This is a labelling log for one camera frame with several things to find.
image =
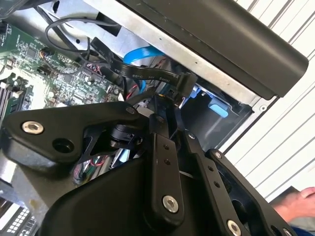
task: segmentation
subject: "black cable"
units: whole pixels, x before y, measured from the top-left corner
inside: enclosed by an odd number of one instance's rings
[[[133,80],[157,80],[173,86],[177,86],[180,81],[181,75],[167,70],[139,67],[123,63],[116,59],[114,53],[98,38],[92,40],[91,46],[109,63],[111,71],[123,77]]]
[[[40,7],[34,7],[34,9],[38,12],[38,14],[50,25],[52,24],[54,21],[49,17],[49,15]],[[73,43],[71,43],[71,41],[64,35],[64,33],[58,28],[58,27],[54,27],[52,28],[52,30],[56,33],[56,35],[64,42],[64,44],[66,46],[68,46],[69,48],[72,49],[76,49],[77,48],[73,45]],[[89,58],[90,56],[90,50],[91,50],[91,42],[90,42],[90,38],[88,38],[88,49],[87,49],[87,58]],[[45,55],[43,55],[42,60],[44,61],[44,63],[55,73],[61,74],[61,75],[75,75],[77,73],[79,73],[80,71],[82,71],[82,69],[85,67],[85,63],[83,65],[81,65],[76,71],[74,72],[70,72],[70,73],[65,73],[65,72],[61,72],[58,71],[56,68],[54,68],[45,58]]]
[[[135,95],[132,98],[130,98],[127,101],[127,103],[129,103],[131,106],[134,106],[144,99],[152,98],[155,94],[156,94],[155,91],[144,91],[143,93]]]
[[[124,100],[126,101],[127,93],[128,93],[126,77],[123,77],[122,80],[123,80],[123,89],[124,89],[123,97],[124,97]]]
[[[167,70],[129,65],[115,59],[112,59],[110,69],[133,80],[157,80],[173,86],[177,85],[180,78],[180,75]]]
[[[106,23],[106,22],[103,22],[103,21],[98,21],[98,20],[93,20],[93,19],[87,19],[87,18],[82,18],[82,17],[67,17],[67,18],[62,18],[60,20],[57,20],[53,23],[51,23],[45,30],[45,36],[46,36],[46,39],[57,49],[59,50],[62,50],[62,51],[67,51],[67,52],[80,52],[80,53],[83,53],[83,52],[86,52],[86,50],[74,50],[74,49],[68,49],[68,48],[63,48],[63,47],[60,47],[58,45],[56,45],[49,37],[48,35],[48,32],[50,29],[54,28],[54,27],[58,27],[64,23],[67,23],[67,22],[70,22],[70,21],[80,21],[80,22],[84,22],[84,23],[92,23],[92,24],[97,24],[97,25],[101,25],[101,26],[108,26],[108,27],[115,27],[117,26],[118,24],[111,24],[111,23]]]
[[[38,14],[47,22],[47,24],[52,24],[54,21],[49,17],[49,15],[40,7],[34,7],[34,9],[38,12]],[[78,50],[76,46],[73,45],[73,43],[64,35],[64,33],[58,28],[54,27],[53,31],[56,33],[56,35],[64,42],[64,44],[74,50]]]

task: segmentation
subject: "corrugated panel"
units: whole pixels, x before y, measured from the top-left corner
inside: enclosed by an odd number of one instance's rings
[[[270,201],[315,167],[315,1],[237,2],[311,60],[301,81],[227,153]]]

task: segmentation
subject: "black plastic bracket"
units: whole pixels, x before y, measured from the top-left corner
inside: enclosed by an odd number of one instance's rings
[[[250,235],[286,236],[285,230],[288,230],[292,236],[296,235],[223,153],[211,149],[206,153],[206,157],[209,159],[204,162],[204,166],[210,163],[208,172],[220,174],[224,183],[222,186],[225,187],[223,189],[229,192],[229,203],[232,202],[241,224],[246,227]],[[215,199],[220,201],[222,196],[226,198],[226,194],[220,193]]]
[[[104,140],[100,143],[100,137],[109,137],[105,132],[116,124],[133,123],[139,116],[125,102],[13,113],[2,124],[1,149],[8,159],[18,164],[46,174],[60,174],[58,168],[69,169],[82,154],[90,159],[98,151],[114,153],[117,149]],[[40,123],[43,132],[38,135],[24,132],[22,125],[26,121]]]

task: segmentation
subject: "screw hole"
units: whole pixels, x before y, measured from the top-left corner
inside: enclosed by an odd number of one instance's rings
[[[274,232],[274,235],[275,235],[275,236],[281,236],[281,235],[282,235],[281,232],[277,229],[276,226],[273,226],[273,225],[272,225],[270,228],[271,228],[271,230]]]
[[[74,145],[69,139],[55,139],[53,141],[53,147],[56,151],[60,153],[71,153],[74,150]]]
[[[59,7],[60,1],[57,1],[54,3],[53,5],[53,12],[56,14],[58,11],[58,7]]]
[[[220,188],[220,184],[218,182],[214,181],[214,184],[217,188]]]
[[[171,165],[171,162],[170,162],[168,159],[165,159],[165,160],[164,160],[164,163],[165,163],[166,165],[168,165],[168,166]]]

